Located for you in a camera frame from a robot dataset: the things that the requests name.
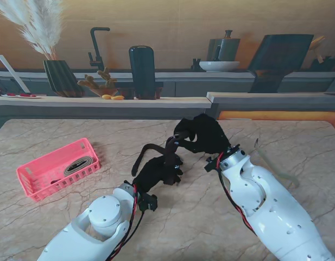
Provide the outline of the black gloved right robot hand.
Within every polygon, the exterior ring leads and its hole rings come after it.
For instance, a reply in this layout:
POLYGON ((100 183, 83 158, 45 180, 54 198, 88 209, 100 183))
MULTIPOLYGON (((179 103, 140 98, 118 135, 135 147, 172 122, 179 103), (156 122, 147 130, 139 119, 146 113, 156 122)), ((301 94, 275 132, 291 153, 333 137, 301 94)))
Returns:
POLYGON ((188 131, 189 141, 179 141, 179 146, 192 153, 208 154, 227 151, 231 144, 219 123, 207 114, 200 114, 192 120, 183 118, 175 127, 174 134, 188 131))

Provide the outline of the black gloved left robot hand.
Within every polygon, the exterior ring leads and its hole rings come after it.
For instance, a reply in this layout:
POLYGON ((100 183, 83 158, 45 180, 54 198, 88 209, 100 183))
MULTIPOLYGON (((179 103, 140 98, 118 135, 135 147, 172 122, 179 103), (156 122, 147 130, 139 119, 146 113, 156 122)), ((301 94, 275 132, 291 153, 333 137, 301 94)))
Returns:
POLYGON ((183 162, 178 156, 175 160, 175 164, 170 166, 165 164, 164 156, 149 160, 132 182, 138 192, 140 194, 148 193, 160 181, 165 185, 174 185, 181 182, 180 176, 183 175, 183 172, 180 166, 183 165, 183 162))

